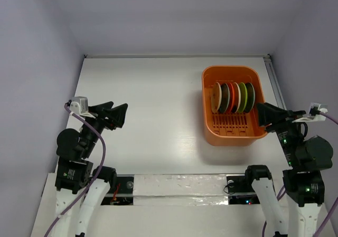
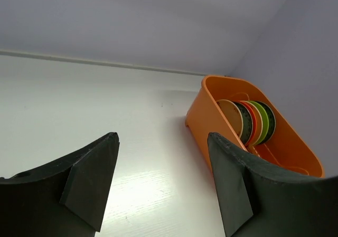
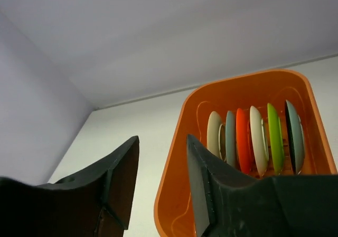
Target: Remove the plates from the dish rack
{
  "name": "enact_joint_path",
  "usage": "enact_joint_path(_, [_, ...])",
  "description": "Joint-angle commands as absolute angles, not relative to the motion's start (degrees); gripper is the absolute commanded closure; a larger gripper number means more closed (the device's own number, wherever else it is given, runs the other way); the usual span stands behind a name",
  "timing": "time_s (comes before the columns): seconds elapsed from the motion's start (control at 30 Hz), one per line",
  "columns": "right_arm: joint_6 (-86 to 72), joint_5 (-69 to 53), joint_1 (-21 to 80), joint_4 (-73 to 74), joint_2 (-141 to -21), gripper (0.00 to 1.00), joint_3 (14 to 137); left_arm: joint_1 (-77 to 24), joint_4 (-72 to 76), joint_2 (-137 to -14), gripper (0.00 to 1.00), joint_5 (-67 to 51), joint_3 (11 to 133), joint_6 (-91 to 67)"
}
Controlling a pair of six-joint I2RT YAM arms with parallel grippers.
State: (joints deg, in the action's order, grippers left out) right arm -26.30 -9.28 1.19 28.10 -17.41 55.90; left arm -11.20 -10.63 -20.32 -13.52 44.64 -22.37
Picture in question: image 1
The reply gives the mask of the lime green plate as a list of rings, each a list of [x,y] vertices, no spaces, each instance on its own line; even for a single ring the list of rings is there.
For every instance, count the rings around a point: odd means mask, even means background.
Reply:
[[[248,91],[247,91],[247,87],[245,85],[245,83],[240,82],[239,83],[239,89],[240,89],[240,96],[241,96],[241,100],[240,100],[240,105],[238,108],[238,113],[243,113],[246,105],[247,105],[247,100],[248,100]]]

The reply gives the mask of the orange plate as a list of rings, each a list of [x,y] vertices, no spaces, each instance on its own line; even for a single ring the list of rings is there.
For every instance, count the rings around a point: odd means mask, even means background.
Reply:
[[[227,85],[229,87],[230,93],[229,93],[229,105],[228,105],[226,113],[231,113],[232,108],[234,106],[235,92],[234,92],[234,87],[231,82],[227,83]]]

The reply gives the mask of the beige floral plate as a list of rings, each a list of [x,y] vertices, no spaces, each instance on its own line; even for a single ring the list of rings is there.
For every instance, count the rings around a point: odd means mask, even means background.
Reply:
[[[222,100],[222,90],[219,82],[216,82],[212,88],[211,93],[211,110],[213,113],[217,113]]]

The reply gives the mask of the white mirror-like plate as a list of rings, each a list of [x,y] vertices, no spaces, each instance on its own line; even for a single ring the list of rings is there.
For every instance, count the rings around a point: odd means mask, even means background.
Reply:
[[[234,105],[233,105],[233,108],[232,108],[232,112],[236,113],[236,112],[238,112],[238,109],[239,109],[240,103],[241,103],[241,92],[240,92],[240,87],[236,82],[234,82],[232,85],[233,85],[233,88],[234,88]]]

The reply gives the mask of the blue patterned dark-rimmed plate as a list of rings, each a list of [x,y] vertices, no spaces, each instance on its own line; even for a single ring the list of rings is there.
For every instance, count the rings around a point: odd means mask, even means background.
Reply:
[[[219,113],[225,113],[230,103],[229,86],[226,83],[223,83],[221,85],[221,91],[222,91],[222,95],[221,95],[221,104],[219,108]]]

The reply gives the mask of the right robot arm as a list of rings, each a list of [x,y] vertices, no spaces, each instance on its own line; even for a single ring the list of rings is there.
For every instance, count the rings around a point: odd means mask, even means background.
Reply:
[[[258,103],[257,111],[259,126],[277,135],[289,166],[283,171],[288,220],[283,217],[267,166],[248,166],[243,177],[244,187],[258,196],[273,236],[318,236],[324,227],[324,224],[317,226],[325,196],[321,171],[333,166],[333,148],[320,136],[305,139],[307,130],[301,125],[324,121],[328,118],[327,106],[313,103],[309,112],[305,112]]]

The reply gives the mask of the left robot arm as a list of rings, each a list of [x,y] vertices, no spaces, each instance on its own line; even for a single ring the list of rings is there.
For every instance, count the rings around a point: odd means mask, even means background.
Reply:
[[[98,207],[117,186],[116,170],[104,166],[106,144],[101,134],[123,127],[128,104],[89,106],[86,97],[73,97],[64,108],[82,126],[67,128],[57,137],[55,220],[45,236],[89,236]]]

